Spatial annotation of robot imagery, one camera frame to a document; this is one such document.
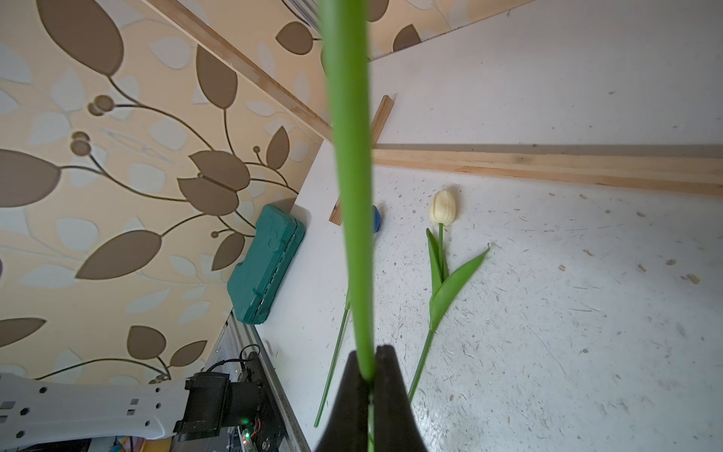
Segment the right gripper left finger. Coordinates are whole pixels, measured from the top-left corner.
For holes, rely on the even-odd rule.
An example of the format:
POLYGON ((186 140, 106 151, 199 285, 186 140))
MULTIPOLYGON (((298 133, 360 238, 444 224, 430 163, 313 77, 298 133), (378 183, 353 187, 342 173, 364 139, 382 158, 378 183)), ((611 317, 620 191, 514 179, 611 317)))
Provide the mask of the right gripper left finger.
POLYGON ((357 352, 348 356, 318 452, 367 452, 372 386, 361 375, 357 352))

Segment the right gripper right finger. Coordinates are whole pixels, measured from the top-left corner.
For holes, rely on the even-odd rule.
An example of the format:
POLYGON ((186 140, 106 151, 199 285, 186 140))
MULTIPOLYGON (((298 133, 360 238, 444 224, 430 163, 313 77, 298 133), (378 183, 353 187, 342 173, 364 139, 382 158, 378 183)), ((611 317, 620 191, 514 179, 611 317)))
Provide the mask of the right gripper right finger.
POLYGON ((391 345, 378 346, 374 386, 376 451, 419 451, 427 448, 416 425, 397 354, 391 345))

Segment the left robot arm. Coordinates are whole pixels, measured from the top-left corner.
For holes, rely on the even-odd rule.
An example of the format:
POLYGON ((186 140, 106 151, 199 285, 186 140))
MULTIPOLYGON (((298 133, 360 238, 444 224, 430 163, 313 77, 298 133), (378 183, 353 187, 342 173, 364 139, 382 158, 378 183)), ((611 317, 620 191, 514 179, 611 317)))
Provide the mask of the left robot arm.
POLYGON ((203 439, 254 420, 263 399, 260 385, 232 382, 223 373, 156 385, 64 384, 4 373, 1 446, 111 436, 203 439))

